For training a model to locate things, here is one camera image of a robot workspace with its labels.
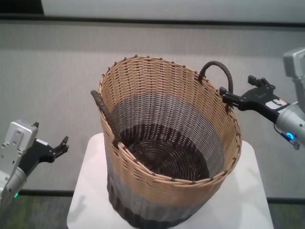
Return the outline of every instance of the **basket bottom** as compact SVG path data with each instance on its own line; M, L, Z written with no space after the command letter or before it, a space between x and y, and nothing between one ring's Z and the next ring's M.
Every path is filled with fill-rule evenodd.
M114 188L110 183L109 175L107 175L107 190L109 193L109 202L111 203L114 210L116 210L119 215L126 220L130 225L140 229L166 229L170 227L177 226L178 224L186 221L188 216L184 219L179 219L176 221L168 222L168 221L156 221L156 220L147 220L143 219L141 216L134 214L129 208L123 206L121 200L117 198L114 194Z
M175 179L210 177L204 154L180 131L159 124L142 124L120 133L133 156L150 171Z

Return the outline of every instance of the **woven basket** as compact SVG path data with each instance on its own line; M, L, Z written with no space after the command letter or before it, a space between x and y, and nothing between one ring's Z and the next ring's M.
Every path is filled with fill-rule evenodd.
M241 151L238 123L200 74L162 58L115 63L92 91L100 109L109 201L132 226L187 220L219 189Z

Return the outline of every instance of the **white pedestal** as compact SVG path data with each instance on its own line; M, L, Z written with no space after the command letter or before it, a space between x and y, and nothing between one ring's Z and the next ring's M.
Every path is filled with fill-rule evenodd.
M108 201L103 133L87 146L70 206L69 229L132 229ZM241 157L220 189L175 229L273 229L253 148L245 141Z

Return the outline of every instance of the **dark brown handle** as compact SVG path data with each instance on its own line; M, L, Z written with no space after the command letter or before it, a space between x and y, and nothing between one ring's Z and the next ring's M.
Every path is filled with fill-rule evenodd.
M115 122L113 121L113 118L111 117L110 112L109 112L108 108L106 107L101 94L98 93L95 90L92 90L91 91L91 95L93 96L93 98L95 100L95 103L98 106L99 110L105 116L105 118L106 118L106 120L107 120L107 122L108 122L108 124L109 124L109 126L110 126L110 128L112 130L114 138L119 140L120 139L120 133L117 131L117 128L115 126Z
M218 61L210 61L203 66L203 68L201 69L199 76L198 76L198 82L202 84L203 78L206 78L206 76L205 76L206 70L212 65L218 66L223 70L223 72L225 73L225 75L228 78L229 92L233 93L233 79L232 79L231 73L223 63L220 63Z

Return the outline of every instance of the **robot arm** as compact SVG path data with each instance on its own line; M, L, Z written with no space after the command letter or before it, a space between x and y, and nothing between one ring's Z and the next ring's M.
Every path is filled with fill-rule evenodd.
M265 78L248 77L248 83L256 88L242 96L234 95L221 87L219 92L223 102L235 106L241 111L254 110L274 123L274 129L290 142L294 149L305 145L305 85L302 64L305 63L305 48L292 50L284 54L284 65L288 77L295 83L298 102L293 104L273 94L275 86Z
M10 124L0 148L0 212L14 199L27 177L40 162L52 163L68 151L66 136L52 148L36 138L39 123L17 120Z

